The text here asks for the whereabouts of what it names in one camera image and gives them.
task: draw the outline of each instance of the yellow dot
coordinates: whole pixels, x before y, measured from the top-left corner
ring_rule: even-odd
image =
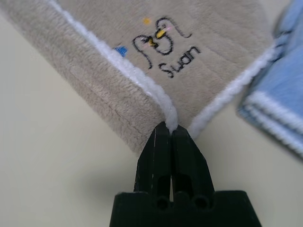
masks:
[[[143,18],[143,23],[145,25],[149,25],[151,23],[151,20],[149,18],[145,17],[145,18]]]

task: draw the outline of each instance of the screw hole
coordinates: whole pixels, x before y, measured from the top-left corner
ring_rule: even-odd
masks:
[[[160,210],[166,210],[169,207],[169,203],[165,199],[158,199],[158,201],[157,201],[157,207]]]
[[[208,199],[204,197],[198,197],[195,199],[195,205],[202,210],[208,208]]]

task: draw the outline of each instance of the table surface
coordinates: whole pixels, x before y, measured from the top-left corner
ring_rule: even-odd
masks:
[[[271,26],[290,0],[262,0]],[[0,17],[0,226],[106,227],[137,157]],[[265,227],[303,223],[303,161],[226,106],[196,143],[216,190],[245,190]]]

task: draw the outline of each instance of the embroidered design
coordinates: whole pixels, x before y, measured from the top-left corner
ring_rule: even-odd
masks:
[[[152,47],[157,53],[160,53],[163,56],[169,55],[174,50],[174,42],[168,31],[175,28],[175,30],[179,33],[180,36],[184,38],[191,37],[192,34],[185,35],[180,29],[175,21],[173,21],[169,17],[161,17],[156,22],[156,32],[154,35],[139,35],[135,39],[133,39],[133,46],[137,52],[141,53],[147,60],[149,64],[149,68],[153,67],[152,61],[150,57],[144,52],[144,49],[147,47]],[[162,43],[166,43],[166,45],[159,45],[157,41],[164,40]]]
[[[126,46],[117,46],[115,48],[115,51],[117,51],[119,54],[121,54],[122,57],[125,57],[126,53],[127,53],[127,48],[126,48]]]
[[[143,23],[145,25],[149,25],[151,23],[151,20],[148,17],[143,18]]]
[[[189,63],[191,63],[191,61],[193,59],[195,59],[195,52],[196,54],[200,54],[201,51],[195,47],[192,46],[188,51],[186,51],[178,60],[177,64],[178,67],[175,67],[173,65],[171,65],[170,67],[167,66],[166,63],[161,63],[159,64],[159,69],[163,72],[166,72],[169,74],[169,78],[174,78],[174,72],[180,72],[185,65],[188,65]]]

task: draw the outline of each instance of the white towel edge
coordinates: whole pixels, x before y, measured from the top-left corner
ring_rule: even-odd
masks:
[[[266,115],[273,117],[283,125],[303,134],[303,119],[268,96],[264,91],[255,91],[249,95],[244,105],[254,105]]]
[[[273,121],[266,115],[262,115],[251,105],[244,107],[251,116],[261,125],[261,128],[265,129],[267,132],[276,137],[284,145],[294,150],[297,154],[303,157],[303,143],[296,138],[292,137],[282,125]]]
[[[139,86],[146,95],[157,103],[164,113],[166,127],[172,133],[178,126],[178,115],[171,98],[165,93],[163,88],[155,81],[146,76],[145,73],[135,67],[128,59],[123,58],[117,51],[113,50],[97,36],[89,31],[81,22],[75,20],[73,16],[55,0],[46,0],[63,18],[91,45],[93,45],[101,56],[105,57],[123,76],[130,79],[135,85]]]
[[[192,120],[188,127],[188,132],[192,138],[196,138],[212,117],[230,102],[233,97],[239,93],[243,86],[250,83],[251,79],[256,76],[259,71],[266,67],[269,60],[275,53],[275,45],[267,49],[260,57],[257,58],[244,72],[242,72],[235,80],[229,83],[227,87],[217,95],[217,97]]]

